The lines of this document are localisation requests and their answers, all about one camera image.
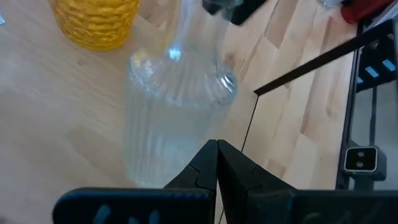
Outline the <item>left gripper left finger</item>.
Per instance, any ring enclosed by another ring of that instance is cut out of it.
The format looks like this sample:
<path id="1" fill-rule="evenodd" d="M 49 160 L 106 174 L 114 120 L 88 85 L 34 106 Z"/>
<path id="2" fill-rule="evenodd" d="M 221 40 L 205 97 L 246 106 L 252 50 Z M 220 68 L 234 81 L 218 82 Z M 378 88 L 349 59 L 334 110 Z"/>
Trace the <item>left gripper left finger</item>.
<path id="1" fill-rule="evenodd" d="M 162 189 L 85 187 L 56 202 L 56 224 L 213 223 L 216 202 L 217 142 L 209 140 Z"/>

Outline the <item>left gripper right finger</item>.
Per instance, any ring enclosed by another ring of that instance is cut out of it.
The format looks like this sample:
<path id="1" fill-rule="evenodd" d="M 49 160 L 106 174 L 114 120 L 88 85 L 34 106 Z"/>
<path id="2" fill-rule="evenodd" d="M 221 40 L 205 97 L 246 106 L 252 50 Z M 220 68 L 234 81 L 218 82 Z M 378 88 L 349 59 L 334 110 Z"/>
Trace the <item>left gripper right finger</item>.
<path id="1" fill-rule="evenodd" d="M 298 190 L 225 140 L 217 176 L 228 223 L 397 223 L 397 191 Z"/>

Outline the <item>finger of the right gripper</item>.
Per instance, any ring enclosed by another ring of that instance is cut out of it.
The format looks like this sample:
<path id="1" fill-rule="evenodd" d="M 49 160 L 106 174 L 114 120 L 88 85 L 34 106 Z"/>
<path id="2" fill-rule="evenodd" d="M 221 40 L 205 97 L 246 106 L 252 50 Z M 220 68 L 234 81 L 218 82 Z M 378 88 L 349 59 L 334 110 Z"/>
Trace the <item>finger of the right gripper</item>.
<path id="1" fill-rule="evenodd" d="M 243 0 L 233 9 L 230 22 L 236 26 L 243 25 L 267 0 Z"/>
<path id="2" fill-rule="evenodd" d="M 202 7 L 206 12 L 215 15 L 217 12 L 232 7 L 232 0 L 202 0 Z"/>

